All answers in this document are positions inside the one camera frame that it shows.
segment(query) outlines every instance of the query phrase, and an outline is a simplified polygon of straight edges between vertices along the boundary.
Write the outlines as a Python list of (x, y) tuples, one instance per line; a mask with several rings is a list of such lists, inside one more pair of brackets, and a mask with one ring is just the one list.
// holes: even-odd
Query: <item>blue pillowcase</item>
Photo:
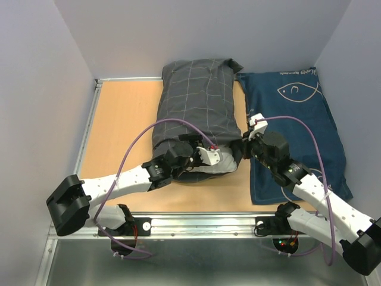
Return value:
[[(237, 80), (246, 95), (246, 113), (251, 117), (288, 115), (302, 120), (312, 130), (323, 159), (327, 181), (333, 192), (344, 200), (351, 199), (344, 177), (346, 159), (338, 131), (321, 91), (316, 68), (290, 72), (240, 73)], [(281, 133), (290, 145), (291, 157), (309, 167), (320, 179), (317, 154), (307, 130), (288, 119), (268, 122), (267, 132)], [(285, 201), (280, 186), (271, 173), (251, 159), (250, 193), (254, 204), (274, 204)], [(292, 200), (300, 200), (288, 190)]]

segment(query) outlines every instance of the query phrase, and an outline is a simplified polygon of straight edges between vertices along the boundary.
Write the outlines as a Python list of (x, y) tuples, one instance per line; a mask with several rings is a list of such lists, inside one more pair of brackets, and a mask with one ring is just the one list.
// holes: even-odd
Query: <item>cable tie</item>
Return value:
[(327, 194), (324, 195), (324, 197), (319, 201), (319, 205), (332, 193), (331, 190), (328, 190)]
[(119, 177), (115, 177), (114, 182), (115, 182), (117, 189), (119, 189)]

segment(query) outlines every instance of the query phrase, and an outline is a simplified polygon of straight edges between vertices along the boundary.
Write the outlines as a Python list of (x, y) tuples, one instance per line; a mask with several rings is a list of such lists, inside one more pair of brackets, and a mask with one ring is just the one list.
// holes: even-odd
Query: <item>light purple wall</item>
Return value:
[(45, 199), (73, 172), (93, 76), (51, 0), (0, 1), (0, 284), (34, 285)]
[(312, 66), (350, 0), (55, 0), (96, 78), (160, 76), (232, 57), (247, 72)]
[(353, 0), (316, 64), (346, 152), (351, 203), (375, 219), (381, 217), (380, 28), (381, 2)]

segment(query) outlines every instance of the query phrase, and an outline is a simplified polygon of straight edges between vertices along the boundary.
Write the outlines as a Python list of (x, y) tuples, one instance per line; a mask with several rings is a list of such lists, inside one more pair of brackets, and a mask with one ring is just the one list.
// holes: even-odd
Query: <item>gray pillow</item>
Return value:
[[(232, 59), (183, 60), (165, 66), (157, 120), (177, 118), (190, 122), (216, 145), (230, 147), (238, 165), (242, 137), (234, 117), (233, 82), (234, 74), (241, 69)], [(177, 122), (157, 125), (152, 134), (154, 157), (165, 154), (179, 135), (193, 132)], [(178, 181), (198, 182), (220, 175), (223, 173), (189, 172)]]

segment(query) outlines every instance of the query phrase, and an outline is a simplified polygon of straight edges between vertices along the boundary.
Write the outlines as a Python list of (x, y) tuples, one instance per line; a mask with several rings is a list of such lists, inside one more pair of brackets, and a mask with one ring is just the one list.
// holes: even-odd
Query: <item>wooden board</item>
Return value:
[[(96, 108), (81, 178), (97, 178), (116, 173), (130, 143), (156, 121), (163, 83), (104, 82)], [(234, 84), (235, 117), (242, 132), (247, 130), (245, 96)], [(152, 131), (132, 149), (123, 170), (149, 161)], [(123, 203), (133, 212), (243, 212), (274, 211), (278, 204), (252, 205), (249, 191), (249, 160), (242, 160), (236, 172), (197, 184), (177, 184), (147, 193), (130, 194), (108, 204)], [(307, 203), (305, 209), (312, 210)]]

